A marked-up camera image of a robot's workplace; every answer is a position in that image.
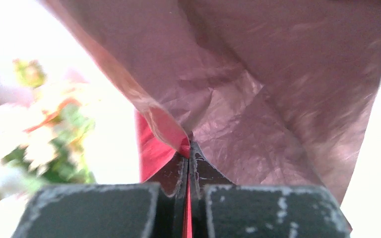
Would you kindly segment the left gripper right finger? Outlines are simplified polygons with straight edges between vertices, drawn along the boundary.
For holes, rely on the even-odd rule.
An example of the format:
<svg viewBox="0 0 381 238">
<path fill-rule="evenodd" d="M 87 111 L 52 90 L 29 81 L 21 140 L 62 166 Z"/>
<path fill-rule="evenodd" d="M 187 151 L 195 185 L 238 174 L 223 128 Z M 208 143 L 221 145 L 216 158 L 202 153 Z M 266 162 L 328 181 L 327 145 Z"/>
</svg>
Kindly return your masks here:
<svg viewBox="0 0 381 238">
<path fill-rule="evenodd" d="M 194 238 L 347 238 L 349 225 L 322 186 L 235 185 L 190 148 Z"/>
</svg>

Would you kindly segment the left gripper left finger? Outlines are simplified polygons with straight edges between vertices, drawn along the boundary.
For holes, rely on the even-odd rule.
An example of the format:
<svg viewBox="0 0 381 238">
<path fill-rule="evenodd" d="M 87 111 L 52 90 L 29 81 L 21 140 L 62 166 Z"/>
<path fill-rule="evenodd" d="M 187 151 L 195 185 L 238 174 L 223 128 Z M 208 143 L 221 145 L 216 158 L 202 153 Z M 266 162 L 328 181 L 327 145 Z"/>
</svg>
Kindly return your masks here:
<svg viewBox="0 0 381 238">
<path fill-rule="evenodd" d="M 180 238 L 188 160 L 175 155 L 140 184 L 52 185 L 28 202 L 15 238 Z"/>
</svg>

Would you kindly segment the red wrapping paper sheet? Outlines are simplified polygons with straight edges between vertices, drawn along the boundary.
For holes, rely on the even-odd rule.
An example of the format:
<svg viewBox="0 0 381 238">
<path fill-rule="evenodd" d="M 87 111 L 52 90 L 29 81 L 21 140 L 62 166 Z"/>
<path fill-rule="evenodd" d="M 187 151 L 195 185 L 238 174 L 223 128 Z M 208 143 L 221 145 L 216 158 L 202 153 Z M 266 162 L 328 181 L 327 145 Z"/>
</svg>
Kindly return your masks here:
<svg viewBox="0 0 381 238">
<path fill-rule="evenodd" d="M 381 80 L 381 0 L 45 0 L 137 108 L 149 180 L 191 143 L 235 185 L 347 191 Z"/>
</svg>

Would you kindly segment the pink fake flower stem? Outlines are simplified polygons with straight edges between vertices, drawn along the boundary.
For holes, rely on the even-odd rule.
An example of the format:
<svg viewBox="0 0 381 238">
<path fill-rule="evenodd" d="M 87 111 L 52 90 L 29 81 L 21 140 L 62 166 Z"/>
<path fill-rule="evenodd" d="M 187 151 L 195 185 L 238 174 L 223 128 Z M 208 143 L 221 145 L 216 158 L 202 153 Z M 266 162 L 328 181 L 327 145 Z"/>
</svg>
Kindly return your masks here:
<svg viewBox="0 0 381 238">
<path fill-rule="evenodd" d="M 75 98 L 49 108 L 43 99 L 40 94 L 28 109 L 39 120 L 34 126 L 0 132 L 0 164 L 23 170 L 22 182 L 32 191 L 48 183 L 94 183 L 83 142 L 95 121 L 82 113 Z"/>
</svg>

